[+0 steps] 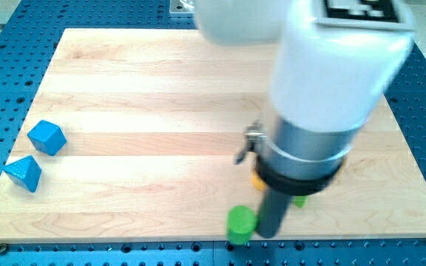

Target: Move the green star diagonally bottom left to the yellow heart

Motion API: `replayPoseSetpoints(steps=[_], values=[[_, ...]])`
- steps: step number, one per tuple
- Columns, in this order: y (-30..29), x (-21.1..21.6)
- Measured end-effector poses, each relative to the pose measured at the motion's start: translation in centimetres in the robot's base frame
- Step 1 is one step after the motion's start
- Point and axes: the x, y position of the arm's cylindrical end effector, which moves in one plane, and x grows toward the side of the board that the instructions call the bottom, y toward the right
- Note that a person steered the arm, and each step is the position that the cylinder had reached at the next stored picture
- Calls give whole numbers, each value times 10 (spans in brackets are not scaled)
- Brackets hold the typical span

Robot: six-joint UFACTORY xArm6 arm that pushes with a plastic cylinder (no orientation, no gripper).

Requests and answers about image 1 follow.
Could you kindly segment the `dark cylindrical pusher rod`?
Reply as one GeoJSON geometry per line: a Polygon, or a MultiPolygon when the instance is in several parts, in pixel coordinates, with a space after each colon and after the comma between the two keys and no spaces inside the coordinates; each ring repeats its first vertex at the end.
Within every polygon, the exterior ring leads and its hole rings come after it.
{"type": "Polygon", "coordinates": [[[267,188],[258,211],[256,232],[266,239],[277,235],[292,196],[281,191],[267,188]]]}

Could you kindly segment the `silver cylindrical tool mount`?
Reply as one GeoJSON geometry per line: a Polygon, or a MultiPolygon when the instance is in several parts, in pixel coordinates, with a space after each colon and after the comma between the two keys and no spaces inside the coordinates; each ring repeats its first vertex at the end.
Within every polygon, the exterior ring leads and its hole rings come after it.
{"type": "Polygon", "coordinates": [[[254,152],[254,170],[269,188],[308,196],[332,181],[357,132],[358,129],[311,131],[278,116],[259,119],[244,131],[246,144],[234,163],[242,163],[249,152],[254,152]]]}

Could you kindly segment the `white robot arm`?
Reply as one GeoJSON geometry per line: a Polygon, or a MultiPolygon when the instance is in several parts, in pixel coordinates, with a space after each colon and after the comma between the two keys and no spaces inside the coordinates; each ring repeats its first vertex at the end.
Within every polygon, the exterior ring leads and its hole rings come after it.
{"type": "Polygon", "coordinates": [[[257,233],[274,237],[297,196],[334,178],[381,94],[408,57],[402,1],[196,1],[195,24],[223,46],[278,43],[261,117],[236,162],[256,155],[267,189],[257,233]]]}

